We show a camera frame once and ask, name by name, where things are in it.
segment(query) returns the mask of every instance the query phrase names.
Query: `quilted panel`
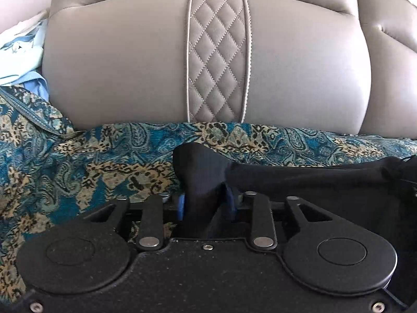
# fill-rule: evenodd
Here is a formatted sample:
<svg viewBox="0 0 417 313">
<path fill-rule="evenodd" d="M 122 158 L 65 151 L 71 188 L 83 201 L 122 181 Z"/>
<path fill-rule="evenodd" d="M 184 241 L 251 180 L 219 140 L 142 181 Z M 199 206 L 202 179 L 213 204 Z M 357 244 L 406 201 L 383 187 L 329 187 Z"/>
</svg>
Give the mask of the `quilted panel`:
<svg viewBox="0 0 417 313">
<path fill-rule="evenodd" d="M 192 0 L 188 44 L 192 122 L 239 122 L 245 85 L 243 0 Z"/>
</svg>

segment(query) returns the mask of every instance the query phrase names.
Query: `teal patterned blanket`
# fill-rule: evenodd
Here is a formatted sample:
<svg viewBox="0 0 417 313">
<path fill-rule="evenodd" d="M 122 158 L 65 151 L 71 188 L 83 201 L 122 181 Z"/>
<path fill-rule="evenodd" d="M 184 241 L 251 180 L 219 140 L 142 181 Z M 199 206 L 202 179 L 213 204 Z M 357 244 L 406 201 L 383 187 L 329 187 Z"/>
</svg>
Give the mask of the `teal patterned blanket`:
<svg viewBox="0 0 417 313">
<path fill-rule="evenodd" d="M 22 86 L 0 87 L 0 300 L 25 291 L 25 240 L 118 195 L 142 201 L 179 187 L 172 150 L 196 141 L 239 162 L 328 166 L 417 153 L 408 139 L 236 123 L 112 124 L 75 132 Z"/>
</svg>

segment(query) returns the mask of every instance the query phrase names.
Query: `leather sofa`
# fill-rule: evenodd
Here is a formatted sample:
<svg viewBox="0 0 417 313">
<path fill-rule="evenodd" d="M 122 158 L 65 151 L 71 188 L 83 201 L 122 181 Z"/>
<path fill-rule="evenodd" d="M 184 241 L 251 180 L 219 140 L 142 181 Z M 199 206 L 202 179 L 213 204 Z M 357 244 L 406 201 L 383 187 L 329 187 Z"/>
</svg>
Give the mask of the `leather sofa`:
<svg viewBox="0 0 417 313">
<path fill-rule="evenodd" d="M 417 139 L 407 0 L 52 0 L 42 72 L 78 129 L 222 121 Z"/>
</svg>

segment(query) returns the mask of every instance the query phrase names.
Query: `light blue fabric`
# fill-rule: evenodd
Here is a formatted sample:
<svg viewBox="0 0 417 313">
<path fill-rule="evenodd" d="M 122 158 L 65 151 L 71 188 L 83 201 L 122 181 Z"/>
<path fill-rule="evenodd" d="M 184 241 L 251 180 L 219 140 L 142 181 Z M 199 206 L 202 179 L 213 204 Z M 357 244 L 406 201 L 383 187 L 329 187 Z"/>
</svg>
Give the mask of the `light blue fabric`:
<svg viewBox="0 0 417 313">
<path fill-rule="evenodd" d="M 0 49 L 0 86 L 24 84 L 32 93 L 49 101 L 49 89 L 45 78 L 35 71 L 40 67 L 47 20 L 29 34 L 16 37 Z"/>
</svg>

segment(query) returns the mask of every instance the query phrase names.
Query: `black garment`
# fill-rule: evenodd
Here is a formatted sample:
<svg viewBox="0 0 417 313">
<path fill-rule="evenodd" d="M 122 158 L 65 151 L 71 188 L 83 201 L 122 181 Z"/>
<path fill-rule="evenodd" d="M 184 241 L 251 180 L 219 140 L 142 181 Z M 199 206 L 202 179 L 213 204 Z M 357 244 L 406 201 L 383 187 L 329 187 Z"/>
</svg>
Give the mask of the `black garment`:
<svg viewBox="0 0 417 313">
<path fill-rule="evenodd" d="M 197 143 L 174 150 L 173 165 L 186 193 L 184 221 L 193 234 L 209 225 L 221 184 L 256 191 L 272 201 L 299 196 L 387 239 L 398 253 L 388 289 L 417 300 L 417 157 L 297 168 L 239 164 Z"/>
</svg>

